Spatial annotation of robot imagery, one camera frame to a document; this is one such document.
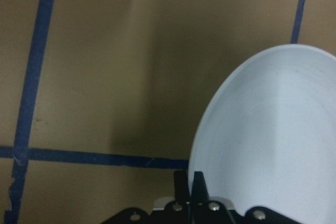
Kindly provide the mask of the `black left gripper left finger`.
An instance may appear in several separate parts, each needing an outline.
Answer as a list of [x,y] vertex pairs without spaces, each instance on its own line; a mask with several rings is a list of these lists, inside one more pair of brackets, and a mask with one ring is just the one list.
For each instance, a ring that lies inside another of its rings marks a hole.
[[190,223],[190,193],[187,172],[174,172],[174,199],[158,203],[148,214],[140,208],[126,208],[105,220],[104,223]]

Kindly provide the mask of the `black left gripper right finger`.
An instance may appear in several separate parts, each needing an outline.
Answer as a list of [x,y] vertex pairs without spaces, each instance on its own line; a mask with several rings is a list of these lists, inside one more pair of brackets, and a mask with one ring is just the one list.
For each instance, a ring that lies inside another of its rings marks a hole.
[[262,206],[252,207],[244,215],[240,215],[230,201],[210,199],[202,172],[194,173],[191,214],[193,223],[297,223]]

